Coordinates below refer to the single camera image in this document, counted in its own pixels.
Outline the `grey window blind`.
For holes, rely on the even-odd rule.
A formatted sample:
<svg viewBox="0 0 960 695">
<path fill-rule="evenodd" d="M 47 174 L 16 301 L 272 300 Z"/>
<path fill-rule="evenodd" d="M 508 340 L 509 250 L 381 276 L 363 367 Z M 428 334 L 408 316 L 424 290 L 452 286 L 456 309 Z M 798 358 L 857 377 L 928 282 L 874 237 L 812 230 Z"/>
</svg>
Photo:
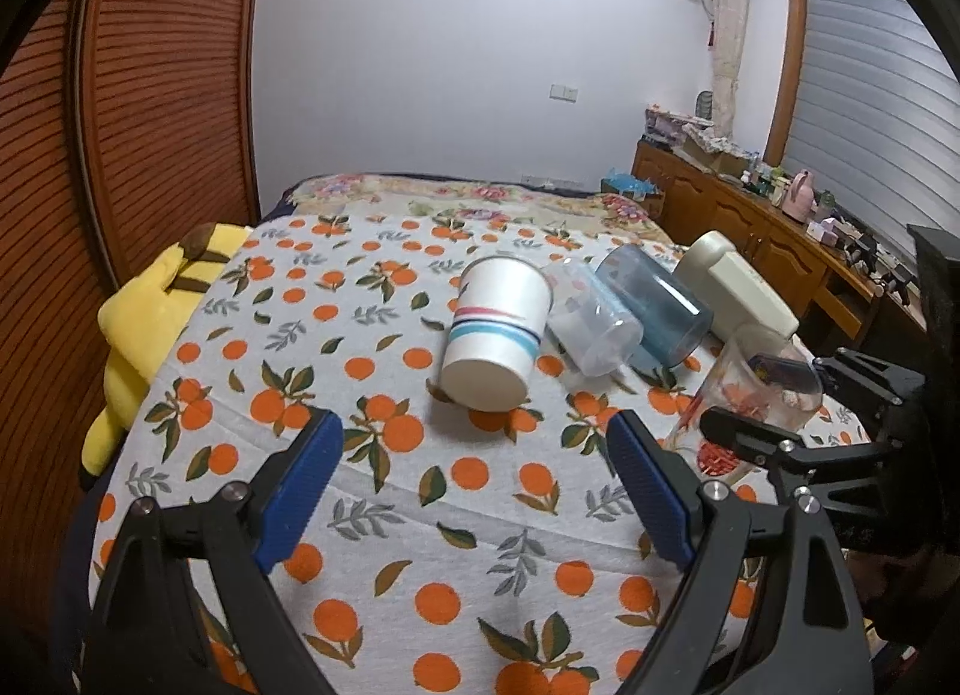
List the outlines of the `grey window blind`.
<svg viewBox="0 0 960 695">
<path fill-rule="evenodd" d="M 805 0 L 784 167 L 908 256 L 958 232 L 958 80 L 907 0 Z"/>
</svg>

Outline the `floral bed blanket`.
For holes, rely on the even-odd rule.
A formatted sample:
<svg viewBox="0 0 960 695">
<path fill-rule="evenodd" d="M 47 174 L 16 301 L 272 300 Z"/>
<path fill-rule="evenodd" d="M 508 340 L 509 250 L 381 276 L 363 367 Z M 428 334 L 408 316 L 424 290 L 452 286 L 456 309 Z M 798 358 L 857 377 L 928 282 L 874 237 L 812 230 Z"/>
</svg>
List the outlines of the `floral bed blanket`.
<svg viewBox="0 0 960 695">
<path fill-rule="evenodd" d="M 670 245 L 669 235 L 628 197 L 529 188 L 411 173 L 336 173 L 303 179 L 270 211 L 279 215 L 436 217 L 534 229 L 612 233 Z"/>
</svg>

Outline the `blue item box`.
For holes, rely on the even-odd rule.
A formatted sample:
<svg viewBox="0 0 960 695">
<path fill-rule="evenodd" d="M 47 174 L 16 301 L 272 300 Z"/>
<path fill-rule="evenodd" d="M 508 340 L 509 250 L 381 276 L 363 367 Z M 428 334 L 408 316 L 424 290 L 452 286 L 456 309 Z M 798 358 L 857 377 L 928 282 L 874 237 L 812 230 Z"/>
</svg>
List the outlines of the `blue item box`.
<svg viewBox="0 0 960 695">
<path fill-rule="evenodd" d="M 635 202 L 651 218 L 661 217 L 665 206 L 665 193 L 661 186 L 646 178 L 631 173 L 617 172 L 612 168 L 601 179 L 602 193 L 612 193 Z"/>
</svg>

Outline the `yellow plush toy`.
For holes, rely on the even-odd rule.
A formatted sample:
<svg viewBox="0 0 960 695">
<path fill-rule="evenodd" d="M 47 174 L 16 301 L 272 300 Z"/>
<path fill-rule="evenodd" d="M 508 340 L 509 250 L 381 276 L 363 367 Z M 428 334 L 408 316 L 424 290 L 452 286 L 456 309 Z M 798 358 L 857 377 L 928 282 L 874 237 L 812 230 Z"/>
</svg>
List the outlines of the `yellow plush toy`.
<svg viewBox="0 0 960 695">
<path fill-rule="evenodd" d="M 106 404 L 83 441 L 85 474 L 103 474 L 202 296 L 249 235 L 244 225 L 199 225 L 99 308 L 99 331 L 109 346 L 103 373 Z"/>
</svg>

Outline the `wooden sideboard cabinet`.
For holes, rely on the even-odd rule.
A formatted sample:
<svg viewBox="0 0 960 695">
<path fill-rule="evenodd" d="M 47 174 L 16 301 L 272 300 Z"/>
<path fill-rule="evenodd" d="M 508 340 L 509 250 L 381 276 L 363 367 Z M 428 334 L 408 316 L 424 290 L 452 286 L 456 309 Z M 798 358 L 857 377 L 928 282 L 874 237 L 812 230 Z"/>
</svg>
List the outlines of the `wooden sideboard cabinet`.
<svg viewBox="0 0 960 695">
<path fill-rule="evenodd" d="M 908 369 L 923 365 L 926 334 L 911 314 L 770 202 L 646 140 L 636 147 L 631 173 L 664 191 L 656 224 L 672 240 L 690 245 L 709 230 L 731 240 L 788 303 L 800 339 L 816 354 L 850 347 Z"/>
</svg>

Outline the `clear plastic cup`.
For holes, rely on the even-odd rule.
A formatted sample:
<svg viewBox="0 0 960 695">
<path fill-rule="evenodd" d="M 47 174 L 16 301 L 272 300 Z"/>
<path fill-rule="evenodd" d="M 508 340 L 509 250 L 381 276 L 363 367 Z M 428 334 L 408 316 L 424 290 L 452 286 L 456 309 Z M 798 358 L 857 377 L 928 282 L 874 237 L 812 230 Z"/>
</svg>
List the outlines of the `clear plastic cup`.
<svg viewBox="0 0 960 695">
<path fill-rule="evenodd" d="M 544 274 L 553 293 L 548 327 L 579 373 L 618 370 L 643 341 L 641 321 L 586 263 L 553 261 Z"/>
</svg>

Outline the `white wall switch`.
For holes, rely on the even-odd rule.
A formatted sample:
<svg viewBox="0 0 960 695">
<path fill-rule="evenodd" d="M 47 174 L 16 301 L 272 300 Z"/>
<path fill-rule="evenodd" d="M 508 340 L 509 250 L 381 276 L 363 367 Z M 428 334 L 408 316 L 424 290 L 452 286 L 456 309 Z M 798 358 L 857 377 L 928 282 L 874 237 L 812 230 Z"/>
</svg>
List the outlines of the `white wall switch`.
<svg viewBox="0 0 960 695">
<path fill-rule="evenodd" d="M 574 89 L 574 87 L 568 87 L 567 85 L 551 84 L 550 90 L 548 90 L 548 96 L 551 100 L 576 103 L 576 101 L 578 101 L 578 90 Z"/>
</svg>

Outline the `orange print tablecloth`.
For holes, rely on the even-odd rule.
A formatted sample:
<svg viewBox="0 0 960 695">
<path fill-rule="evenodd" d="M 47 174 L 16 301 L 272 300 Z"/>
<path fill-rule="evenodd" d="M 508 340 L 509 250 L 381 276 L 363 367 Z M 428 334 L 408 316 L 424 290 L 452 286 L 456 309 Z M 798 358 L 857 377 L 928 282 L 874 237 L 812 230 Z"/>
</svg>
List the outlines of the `orange print tablecloth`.
<svg viewBox="0 0 960 695">
<path fill-rule="evenodd" d="M 544 344 L 505 414 L 457 406 L 438 375 L 470 263 L 597 263 L 615 246 L 489 217 L 303 215 L 254 230 L 151 385 L 89 579 L 137 498 L 203 502 L 285 448 L 309 409 L 331 409 L 342 463 L 272 585 L 338 692 L 613 692 L 679 576 L 608 467 L 612 415 L 635 411 L 739 497 L 773 498 L 760 471 L 680 428 L 718 344 L 662 386 L 630 370 L 587 380 Z"/>
</svg>

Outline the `brown louvered wardrobe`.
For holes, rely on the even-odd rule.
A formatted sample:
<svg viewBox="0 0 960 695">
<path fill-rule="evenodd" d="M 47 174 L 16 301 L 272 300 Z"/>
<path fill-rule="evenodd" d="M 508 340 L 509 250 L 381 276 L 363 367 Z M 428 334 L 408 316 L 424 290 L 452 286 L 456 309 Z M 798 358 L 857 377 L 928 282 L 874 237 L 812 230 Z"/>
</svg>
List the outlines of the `brown louvered wardrobe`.
<svg viewBox="0 0 960 695">
<path fill-rule="evenodd" d="M 256 0 L 2 0 L 2 664 L 42 666 L 103 407 L 104 300 L 260 215 Z"/>
</svg>

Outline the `pink thermos jug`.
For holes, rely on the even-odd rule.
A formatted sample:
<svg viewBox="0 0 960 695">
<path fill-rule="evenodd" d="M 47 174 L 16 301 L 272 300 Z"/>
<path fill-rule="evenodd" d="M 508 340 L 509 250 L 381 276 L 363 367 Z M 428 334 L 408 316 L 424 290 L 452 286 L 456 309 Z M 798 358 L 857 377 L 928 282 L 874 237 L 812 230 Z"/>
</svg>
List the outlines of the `pink thermos jug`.
<svg viewBox="0 0 960 695">
<path fill-rule="evenodd" d="M 781 202 L 781 212 L 800 224 L 811 220 L 815 209 L 814 174 L 811 170 L 800 170 L 789 183 Z"/>
</svg>

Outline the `clear glass red print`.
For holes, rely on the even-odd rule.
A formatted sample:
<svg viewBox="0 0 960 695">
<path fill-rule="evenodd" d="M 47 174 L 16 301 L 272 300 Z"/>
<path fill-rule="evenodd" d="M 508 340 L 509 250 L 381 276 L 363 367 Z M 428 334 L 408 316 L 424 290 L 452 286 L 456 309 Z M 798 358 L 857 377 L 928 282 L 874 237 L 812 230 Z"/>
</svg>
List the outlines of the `clear glass red print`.
<svg viewBox="0 0 960 695">
<path fill-rule="evenodd" d="M 745 324 L 727 339 L 662 447 L 683 456 L 701 480 L 733 486 L 752 468 L 731 448 L 706 440 L 703 414 L 709 408 L 797 433 L 822 401 L 820 378 L 794 342 L 760 324 Z"/>
</svg>

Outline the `cluttered boxes on sideboard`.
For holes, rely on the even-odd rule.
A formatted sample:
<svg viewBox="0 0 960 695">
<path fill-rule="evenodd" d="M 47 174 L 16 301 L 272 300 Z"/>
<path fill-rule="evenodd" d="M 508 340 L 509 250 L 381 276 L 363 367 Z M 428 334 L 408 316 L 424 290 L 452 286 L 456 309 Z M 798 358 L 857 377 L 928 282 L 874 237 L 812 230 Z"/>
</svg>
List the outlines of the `cluttered boxes on sideboard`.
<svg viewBox="0 0 960 695">
<path fill-rule="evenodd" d="M 709 119 L 669 112 L 659 105 L 644 110 L 643 139 L 724 175 L 740 176 L 752 162 L 752 156 L 733 140 L 716 136 Z"/>
</svg>

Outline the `blue translucent plastic cup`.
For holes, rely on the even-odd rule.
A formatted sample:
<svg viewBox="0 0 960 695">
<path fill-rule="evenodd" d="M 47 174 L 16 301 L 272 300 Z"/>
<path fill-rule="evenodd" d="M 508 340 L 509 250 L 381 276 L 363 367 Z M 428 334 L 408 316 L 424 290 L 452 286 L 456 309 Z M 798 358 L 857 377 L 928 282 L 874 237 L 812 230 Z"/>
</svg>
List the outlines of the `blue translucent plastic cup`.
<svg viewBox="0 0 960 695">
<path fill-rule="evenodd" d="M 597 275 L 643 326 L 643 341 L 628 358 L 638 372 L 677 367 L 713 326 L 713 312 L 640 246 L 613 250 Z"/>
</svg>

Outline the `white paper cup striped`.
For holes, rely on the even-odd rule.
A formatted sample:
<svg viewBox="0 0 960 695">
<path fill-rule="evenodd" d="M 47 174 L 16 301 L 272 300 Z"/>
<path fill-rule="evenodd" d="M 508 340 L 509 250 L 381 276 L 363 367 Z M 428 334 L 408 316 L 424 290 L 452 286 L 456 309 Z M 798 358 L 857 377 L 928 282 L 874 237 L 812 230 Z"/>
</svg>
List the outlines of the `white paper cup striped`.
<svg viewBox="0 0 960 695">
<path fill-rule="evenodd" d="M 553 293 L 537 266 L 516 256 L 487 256 L 460 276 L 439 386 L 480 412 L 509 412 L 529 396 Z"/>
</svg>

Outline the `wrapped air conditioner pipe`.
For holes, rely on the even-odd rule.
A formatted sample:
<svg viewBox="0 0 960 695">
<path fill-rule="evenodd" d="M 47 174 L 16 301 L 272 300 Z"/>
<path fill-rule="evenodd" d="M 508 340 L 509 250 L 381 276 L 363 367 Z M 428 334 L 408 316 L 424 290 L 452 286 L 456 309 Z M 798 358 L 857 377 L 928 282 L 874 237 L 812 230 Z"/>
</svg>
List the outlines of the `wrapped air conditioner pipe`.
<svg viewBox="0 0 960 695">
<path fill-rule="evenodd" d="M 732 136 L 750 0 L 713 0 L 713 126 Z"/>
</svg>

